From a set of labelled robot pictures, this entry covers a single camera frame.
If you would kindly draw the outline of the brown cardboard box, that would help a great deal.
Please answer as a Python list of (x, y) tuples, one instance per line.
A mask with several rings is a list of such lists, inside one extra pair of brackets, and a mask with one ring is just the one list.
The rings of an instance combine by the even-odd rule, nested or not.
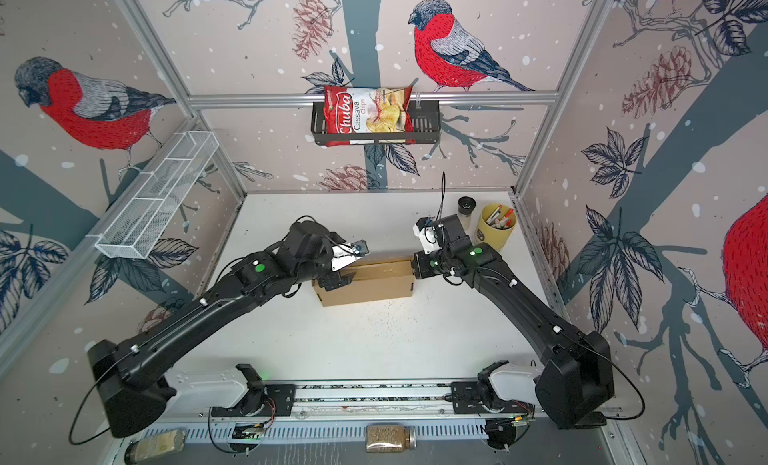
[(340, 277), (351, 275), (351, 281), (331, 291), (316, 281), (312, 287), (324, 307), (409, 298), (415, 278), (407, 259), (385, 262), (356, 262), (340, 271)]

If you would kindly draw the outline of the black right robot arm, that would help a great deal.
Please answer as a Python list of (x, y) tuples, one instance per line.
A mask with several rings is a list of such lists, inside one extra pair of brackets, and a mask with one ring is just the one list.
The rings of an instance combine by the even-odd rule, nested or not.
[(411, 267), (416, 279), (458, 277), (490, 300), (537, 354), (543, 370), (533, 378), (543, 411), (560, 429), (602, 427), (599, 408), (614, 397), (610, 346), (597, 332), (586, 334), (539, 299), (486, 243), (474, 244), (459, 218), (418, 219), (414, 234), (422, 250)]

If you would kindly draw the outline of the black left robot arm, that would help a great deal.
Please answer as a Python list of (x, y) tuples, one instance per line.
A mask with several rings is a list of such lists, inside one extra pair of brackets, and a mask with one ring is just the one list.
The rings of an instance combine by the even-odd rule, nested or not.
[(118, 344), (95, 344), (88, 361), (111, 435), (126, 438), (153, 424), (177, 393), (166, 372), (210, 336), (277, 296), (292, 297), (304, 282), (327, 290), (349, 284), (341, 270), (368, 253), (365, 241), (349, 242), (303, 216), (282, 240), (236, 260), (171, 318)]

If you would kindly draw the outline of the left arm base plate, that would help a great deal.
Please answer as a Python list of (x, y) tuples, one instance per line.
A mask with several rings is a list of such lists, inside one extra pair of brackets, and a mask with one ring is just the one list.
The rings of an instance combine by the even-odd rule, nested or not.
[(249, 389), (231, 407), (213, 407), (212, 418), (261, 418), (288, 417), (291, 415), (296, 386), (294, 384), (266, 384)]

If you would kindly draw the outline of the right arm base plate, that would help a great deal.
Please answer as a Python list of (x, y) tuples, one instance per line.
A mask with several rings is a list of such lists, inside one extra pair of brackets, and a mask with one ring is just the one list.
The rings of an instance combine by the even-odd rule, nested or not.
[(536, 406), (519, 400), (500, 398), (490, 385), (478, 381), (454, 381), (446, 400), (455, 414), (522, 414), (533, 416)]

